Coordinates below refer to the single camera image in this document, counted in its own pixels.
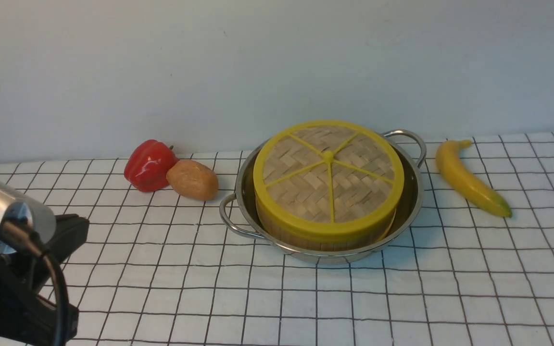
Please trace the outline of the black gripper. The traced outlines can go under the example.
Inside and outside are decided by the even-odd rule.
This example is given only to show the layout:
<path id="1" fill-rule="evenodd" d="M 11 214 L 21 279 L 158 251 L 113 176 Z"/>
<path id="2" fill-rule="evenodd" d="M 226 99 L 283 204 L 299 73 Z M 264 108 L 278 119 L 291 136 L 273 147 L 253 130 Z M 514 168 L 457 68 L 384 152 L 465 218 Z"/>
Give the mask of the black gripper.
<path id="1" fill-rule="evenodd" d="M 90 222 L 77 214 L 56 216 L 46 247 L 60 264 L 87 240 Z M 0 254 L 0 337 L 32 346 L 52 346 L 57 328 L 55 303 L 40 296 L 50 278 L 43 260 L 20 252 Z M 63 346 L 77 335 L 79 309 L 68 305 Z"/>

